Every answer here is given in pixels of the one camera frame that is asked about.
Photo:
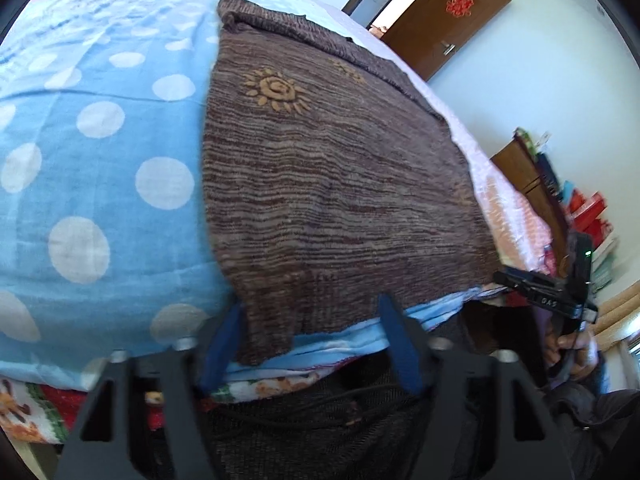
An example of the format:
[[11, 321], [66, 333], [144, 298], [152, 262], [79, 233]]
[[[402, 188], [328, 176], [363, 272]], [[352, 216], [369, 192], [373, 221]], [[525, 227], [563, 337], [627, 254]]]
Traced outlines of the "person's right hand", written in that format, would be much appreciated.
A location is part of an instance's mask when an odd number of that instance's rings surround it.
[[599, 364], [596, 337], [589, 327], [574, 334], [560, 336], [555, 333], [552, 323], [548, 322], [542, 350], [544, 350], [544, 362], [548, 366], [559, 362], [562, 350], [573, 350], [574, 363], [570, 369], [570, 378], [575, 380], [586, 378]]

